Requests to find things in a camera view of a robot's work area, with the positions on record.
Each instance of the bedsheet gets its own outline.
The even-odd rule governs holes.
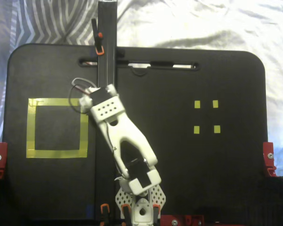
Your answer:
[[[266,70],[268,140],[283,176],[283,0],[119,0],[117,14],[118,46],[256,54]],[[0,139],[11,52],[25,43],[91,45],[96,16],[97,0],[0,0]]]

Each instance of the cable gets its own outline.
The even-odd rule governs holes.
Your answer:
[[[71,84],[74,86],[75,85],[75,80],[81,80],[81,81],[84,81],[84,82],[87,82],[89,84],[91,84],[94,88],[97,88],[97,86],[90,80],[88,79],[84,79],[84,78],[75,78],[72,80]]]
[[[70,107],[71,107],[75,112],[80,113],[80,114],[87,114],[87,113],[89,112],[89,110],[86,111],[86,112],[78,111],[78,110],[72,105],[72,103],[71,103],[71,93],[72,93],[72,90],[73,90],[74,88],[77,89],[77,87],[79,87],[79,86],[78,86],[78,85],[73,85],[73,86],[71,87],[71,89],[70,89],[70,91],[69,91],[69,94],[68,94],[68,103],[69,103]]]

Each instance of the perforated plate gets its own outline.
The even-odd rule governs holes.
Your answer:
[[[160,210],[164,207],[166,203],[166,196],[164,192],[162,191],[161,187],[159,185],[156,185],[150,189],[151,197],[152,197],[152,203],[160,205]],[[122,205],[123,204],[129,204],[132,205],[132,196],[128,193],[125,193],[122,188],[118,190],[118,193],[115,196],[115,202],[117,203],[117,206],[119,210],[121,211],[121,219],[124,219],[124,215],[122,213]]]

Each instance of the robotic arm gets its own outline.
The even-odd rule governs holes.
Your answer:
[[[127,226],[156,224],[166,202],[158,185],[161,182],[155,168],[158,161],[146,137],[128,118],[115,87],[86,89],[80,106],[82,112],[95,119],[121,174],[118,178],[121,188],[116,195],[121,218],[125,218]]]

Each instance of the red bracket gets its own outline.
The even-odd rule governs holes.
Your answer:
[[[8,144],[5,142],[0,142],[0,179],[2,179],[4,175],[7,155]]]
[[[274,164],[274,144],[272,142],[263,142],[263,156],[266,167],[266,176],[276,177],[275,170],[277,167]]]

